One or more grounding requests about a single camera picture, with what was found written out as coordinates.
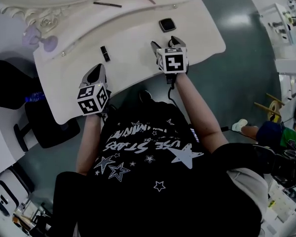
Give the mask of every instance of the shoe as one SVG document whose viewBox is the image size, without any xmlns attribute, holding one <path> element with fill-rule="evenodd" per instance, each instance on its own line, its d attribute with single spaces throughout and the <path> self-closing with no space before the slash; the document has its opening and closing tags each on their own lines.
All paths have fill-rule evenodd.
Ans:
<svg viewBox="0 0 296 237">
<path fill-rule="evenodd" d="M 139 99 L 140 99 L 140 101 L 142 103 L 146 103 L 149 100 L 152 100 L 152 96 L 149 93 L 149 91 L 147 91 L 147 90 L 141 90 L 141 91 L 139 91 Z"/>
<path fill-rule="evenodd" d="M 231 127 L 231 130 L 236 131 L 236 132 L 241 132 L 241 128 L 246 126 L 248 124 L 248 121 L 245 119 L 239 120 L 237 123 L 233 124 Z"/>
</svg>

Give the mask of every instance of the white shoe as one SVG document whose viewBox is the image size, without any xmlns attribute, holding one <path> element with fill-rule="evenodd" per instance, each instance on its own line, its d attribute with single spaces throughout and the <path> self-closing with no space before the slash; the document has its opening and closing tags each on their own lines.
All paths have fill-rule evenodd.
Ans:
<svg viewBox="0 0 296 237">
<path fill-rule="evenodd" d="M 236 131 L 236 132 L 241 132 L 241 128 L 246 126 L 248 124 L 248 121 L 245 119 L 239 120 L 237 123 L 233 124 L 231 127 L 231 130 Z"/>
</svg>

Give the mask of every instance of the gray sleeve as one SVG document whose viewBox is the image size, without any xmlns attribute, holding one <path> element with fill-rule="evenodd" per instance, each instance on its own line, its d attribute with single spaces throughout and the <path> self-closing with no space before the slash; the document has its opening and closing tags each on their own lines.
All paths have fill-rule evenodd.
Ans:
<svg viewBox="0 0 296 237">
<path fill-rule="evenodd" d="M 247 194 L 259 208 L 262 217 L 267 209 L 267 182 L 248 168 L 236 168 L 227 171 L 233 183 Z"/>
</svg>

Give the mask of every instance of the blue shorts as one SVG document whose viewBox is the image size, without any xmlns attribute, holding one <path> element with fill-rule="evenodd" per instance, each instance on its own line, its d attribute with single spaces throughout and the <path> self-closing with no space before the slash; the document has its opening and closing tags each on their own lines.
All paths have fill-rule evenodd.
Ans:
<svg viewBox="0 0 296 237">
<path fill-rule="evenodd" d="M 257 132 L 257 141 L 261 146 L 268 146 L 274 150 L 280 147 L 283 127 L 271 121 L 263 123 Z"/>
</svg>

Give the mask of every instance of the white vanity table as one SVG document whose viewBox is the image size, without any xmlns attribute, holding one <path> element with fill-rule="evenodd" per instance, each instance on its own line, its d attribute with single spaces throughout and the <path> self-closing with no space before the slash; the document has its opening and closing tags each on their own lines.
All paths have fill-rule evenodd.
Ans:
<svg viewBox="0 0 296 237">
<path fill-rule="evenodd" d="M 225 51 L 224 41 L 202 0 L 154 0 L 156 4 L 148 0 L 96 0 L 117 3 L 122 8 L 94 5 L 95 0 L 6 1 L 12 1 L 13 6 L 2 5 L 0 11 L 21 15 L 28 24 L 58 13 L 57 26 L 44 35 L 57 36 L 57 48 L 46 53 L 40 46 L 34 58 L 59 124 L 82 114 L 76 102 L 78 87 L 85 73 L 99 63 L 106 68 L 108 89 L 114 95 L 160 73 L 150 47 L 152 40 L 166 47 L 171 35 L 179 37 L 187 44 L 190 65 Z M 172 18 L 177 28 L 163 33 L 158 21 L 164 18 Z M 101 53 L 103 45 L 109 62 Z"/>
</svg>

